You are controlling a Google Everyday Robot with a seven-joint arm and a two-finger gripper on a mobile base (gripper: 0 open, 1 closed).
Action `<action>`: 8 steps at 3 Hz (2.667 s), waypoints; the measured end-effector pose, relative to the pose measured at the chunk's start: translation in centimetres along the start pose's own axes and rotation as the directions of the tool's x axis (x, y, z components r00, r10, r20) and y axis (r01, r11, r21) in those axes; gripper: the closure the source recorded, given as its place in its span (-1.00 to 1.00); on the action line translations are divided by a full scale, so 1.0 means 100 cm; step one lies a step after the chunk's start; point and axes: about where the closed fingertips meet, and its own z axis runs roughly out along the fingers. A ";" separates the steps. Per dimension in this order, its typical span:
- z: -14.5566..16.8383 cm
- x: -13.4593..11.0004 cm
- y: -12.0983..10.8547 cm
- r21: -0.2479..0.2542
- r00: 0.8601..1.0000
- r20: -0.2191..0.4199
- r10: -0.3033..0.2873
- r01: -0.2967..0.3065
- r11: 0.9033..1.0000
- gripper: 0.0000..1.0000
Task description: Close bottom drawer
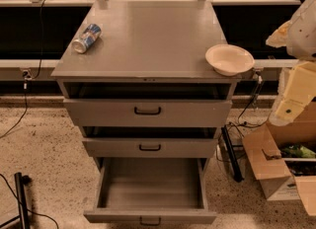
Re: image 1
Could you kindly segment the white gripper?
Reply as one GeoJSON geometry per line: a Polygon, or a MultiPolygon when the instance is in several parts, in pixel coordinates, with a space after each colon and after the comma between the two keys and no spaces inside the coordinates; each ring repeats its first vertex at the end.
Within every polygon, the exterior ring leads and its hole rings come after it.
{"type": "Polygon", "coordinates": [[[292,68],[283,68],[277,92],[269,122],[285,126],[294,122],[316,97],[316,63],[298,61],[292,68]]]}

